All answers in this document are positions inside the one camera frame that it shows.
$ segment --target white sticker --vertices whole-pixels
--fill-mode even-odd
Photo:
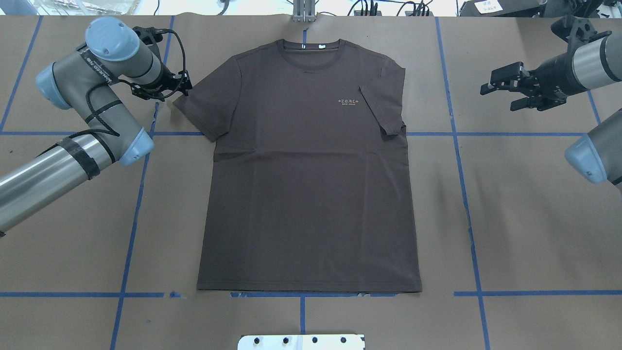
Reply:
[[[477,7],[477,11],[479,11],[481,14],[503,11],[503,7],[501,7],[499,1],[497,0],[476,2],[475,7]]]

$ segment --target t-shirt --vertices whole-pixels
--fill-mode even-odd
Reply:
[[[199,290],[421,291],[404,69],[278,40],[174,102],[211,141]]]

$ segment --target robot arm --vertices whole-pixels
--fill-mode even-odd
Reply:
[[[155,44],[166,32],[172,31],[132,30],[116,18],[99,17],[87,28],[85,44],[38,74],[41,94],[56,107],[74,108],[90,129],[0,177],[0,237],[116,161],[128,166],[151,151],[153,141],[109,85],[127,83],[133,95],[146,100],[164,101],[177,91],[187,95],[192,85],[185,57],[178,75],[160,60]]]
[[[527,71],[516,62],[491,73],[480,95],[497,90],[520,92],[526,97],[513,101],[510,110],[563,105],[568,96],[604,87],[622,80],[622,32],[597,33],[588,19],[565,16],[551,25],[568,42],[565,54]],[[609,180],[622,191],[622,110],[583,135],[565,152],[566,160],[594,183]]]

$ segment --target shirt sleeve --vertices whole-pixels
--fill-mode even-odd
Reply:
[[[242,85],[242,74],[235,58],[196,84],[188,96],[173,102],[207,138],[215,142],[229,132]]]
[[[380,77],[360,86],[361,93],[376,121],[387,135],[397,135],[402,130],[402,94],[406,70],[392,60],[387,60]]]

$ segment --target white bracket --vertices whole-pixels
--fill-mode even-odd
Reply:
[[[292,0],[294,22],[315,22],[315,0]]]
[[[243,336],[238,342],[238,350],[365,350],[365,336],[362,334]]]

